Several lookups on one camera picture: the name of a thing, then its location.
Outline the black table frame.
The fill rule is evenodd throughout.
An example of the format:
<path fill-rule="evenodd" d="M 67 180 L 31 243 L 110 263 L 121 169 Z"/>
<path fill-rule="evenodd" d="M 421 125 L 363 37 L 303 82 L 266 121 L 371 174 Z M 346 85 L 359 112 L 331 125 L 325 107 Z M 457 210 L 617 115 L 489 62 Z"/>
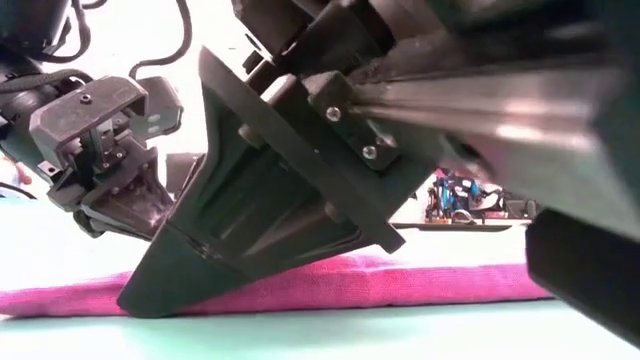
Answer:
<path fill-rule="evenodd" d="M 463 231 L 463 232 L 500 232 L 511 228 L 527 227 L 527 223 L 515 224 L 439 224 L 439 223 L 391 223 L 397 230 L 418 229 L 420 231 Z"/>

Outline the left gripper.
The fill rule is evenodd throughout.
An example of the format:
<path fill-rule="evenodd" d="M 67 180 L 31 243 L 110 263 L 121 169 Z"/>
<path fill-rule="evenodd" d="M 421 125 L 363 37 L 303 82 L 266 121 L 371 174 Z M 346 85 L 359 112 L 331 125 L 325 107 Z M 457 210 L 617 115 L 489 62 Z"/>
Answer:
<path fill-rule="evenodd" d="M 43 157 L 51 200 L 81 200 L 73 212 L 91 238 L 106 231 L 151 240 L 174 201 L 149 149 L 129 122 L 148 112 L 138 82 L 106 76 L 36 110 L 29 134 Z"/>

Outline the pink towel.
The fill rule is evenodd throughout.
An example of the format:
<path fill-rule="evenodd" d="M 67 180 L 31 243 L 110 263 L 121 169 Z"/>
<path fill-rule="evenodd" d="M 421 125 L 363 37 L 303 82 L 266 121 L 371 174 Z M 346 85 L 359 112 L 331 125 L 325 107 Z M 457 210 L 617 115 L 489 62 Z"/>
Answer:
<path fill-rule="evenodd" d="M 127 278 L 127 273 L 120 272 L 64 285 L 0 290 L 0 315 L 122 316 L 125 312 L 116 298 Z M 181 313 L 212 316 L 486 304 L 547 300 L 550 296 L 529 278 L 523 263 L 428 267 L 343 255 L 260 280 Z"/>

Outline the green table mat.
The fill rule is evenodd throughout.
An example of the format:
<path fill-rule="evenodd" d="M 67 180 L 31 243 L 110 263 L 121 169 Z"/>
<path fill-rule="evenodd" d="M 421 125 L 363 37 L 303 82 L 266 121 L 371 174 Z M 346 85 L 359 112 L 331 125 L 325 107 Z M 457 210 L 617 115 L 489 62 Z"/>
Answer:
<path fill-rule="evenodd" d="M 144 244 L 87 237 L 50 205 L 0 204 L 0 290 L 122 271 Z M 0 360 L 640 360 L 555 300 L 136 320 L 10 320 Z"/>

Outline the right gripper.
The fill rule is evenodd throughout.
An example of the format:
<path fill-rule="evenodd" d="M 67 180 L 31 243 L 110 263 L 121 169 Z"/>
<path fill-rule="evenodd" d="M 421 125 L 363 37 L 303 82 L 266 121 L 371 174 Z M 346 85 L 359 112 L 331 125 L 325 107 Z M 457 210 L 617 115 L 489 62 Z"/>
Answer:
<path fill-rule="evenodd" d="M 640 239 L 640 0 L 232 0 L 407 153 Z"/>

